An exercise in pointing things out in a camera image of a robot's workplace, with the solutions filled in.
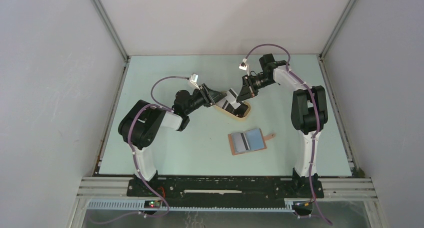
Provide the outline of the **beige oval card tray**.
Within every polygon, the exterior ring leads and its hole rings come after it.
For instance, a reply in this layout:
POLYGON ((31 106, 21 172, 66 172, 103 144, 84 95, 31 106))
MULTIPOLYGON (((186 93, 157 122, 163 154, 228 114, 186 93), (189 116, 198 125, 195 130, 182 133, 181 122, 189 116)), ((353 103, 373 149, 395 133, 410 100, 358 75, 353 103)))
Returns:
POLYGON ((240 103, 241 105, 237 109, 234 109, 234 110, 231 109, 228 111, 218 107, 217 103, 214 105, 214 107, 230 118, 233 118, 238 121, 243 121, 247 119, 247 116, 249 115, 251 111, 251 105, 249 102, 246 102, 246 101, 242 101, 240 103))

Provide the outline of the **brown leather card holder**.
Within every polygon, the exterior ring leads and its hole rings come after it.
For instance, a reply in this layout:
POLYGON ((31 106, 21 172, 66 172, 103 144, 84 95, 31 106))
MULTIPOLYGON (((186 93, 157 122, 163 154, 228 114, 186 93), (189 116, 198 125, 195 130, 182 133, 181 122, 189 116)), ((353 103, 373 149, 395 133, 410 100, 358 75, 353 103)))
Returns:
MULTIPOLYGON (((266 142, 268 140, 275 138, 275 136, 276 136, 275 133, 263 135, 263 132, 260 128, 248 130, 248 131, 245 131, 244 133, 246 134, 247 141, 248 141, 249 146, 250 146, 250 151, 247 151, 247 152, 244 152, 244 153, 256 152, 256 151, 267 149, 266 142)), ((229 146, 230 146, 230 150, 231 150, 232 155, 244 154, 244 153, 234 154, 234 151, 232 150, 232 141, 231 141, 231 137, 230 137, 231 134, 228 135, 228 141, 229 141, 229 146)))

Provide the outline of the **white card black stripe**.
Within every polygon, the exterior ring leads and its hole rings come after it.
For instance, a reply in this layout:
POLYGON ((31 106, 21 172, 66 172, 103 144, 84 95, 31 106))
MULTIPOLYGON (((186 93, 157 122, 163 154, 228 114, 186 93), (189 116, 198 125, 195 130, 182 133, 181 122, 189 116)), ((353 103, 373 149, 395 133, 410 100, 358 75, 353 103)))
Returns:
POLYGON ((250 151, 250 146, 244 132, 232 133, 231 137, 231 147, 234 151, 234 154, 244 153, 250 151))

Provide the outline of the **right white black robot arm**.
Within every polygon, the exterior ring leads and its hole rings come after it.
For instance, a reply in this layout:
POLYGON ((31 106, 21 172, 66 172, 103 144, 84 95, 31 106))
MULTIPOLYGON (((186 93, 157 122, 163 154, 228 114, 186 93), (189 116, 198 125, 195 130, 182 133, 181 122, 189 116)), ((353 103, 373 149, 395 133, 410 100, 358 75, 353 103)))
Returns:
POLYGON ((260 57, 259 64, 261 72, 242 77, 237 100, 253 98, 261 88, 272 84, 285 84, 292 91, 290 119, 294 129, 301 133, 303 147, 293 169, 294 180, 290 188, 295 196, 303 197, 318 182, 318 140, 328 121, 326 91, 323 86, 309 86, 295 74, 289 62, 276 61, 273 54, 260 57))

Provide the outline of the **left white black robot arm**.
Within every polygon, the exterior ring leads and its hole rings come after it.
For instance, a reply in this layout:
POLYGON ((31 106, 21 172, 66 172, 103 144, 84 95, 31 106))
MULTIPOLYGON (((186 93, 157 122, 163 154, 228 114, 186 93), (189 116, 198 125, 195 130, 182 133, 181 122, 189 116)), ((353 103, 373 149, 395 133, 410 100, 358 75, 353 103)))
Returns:
POLYGON ((152 179, 156 173, 153 152, 148 147, 153 143, 160 128, 183 131, 190 122, 189 115, 196 109, 210 107, 227 96, 201 84, 192 93, 180 90, 175 95, 171 108, 139 100, 118 126, 118 133, 132 152, 135 175, 141 179, 139 190, 146 196, 156 194, 158 182, 152 179))

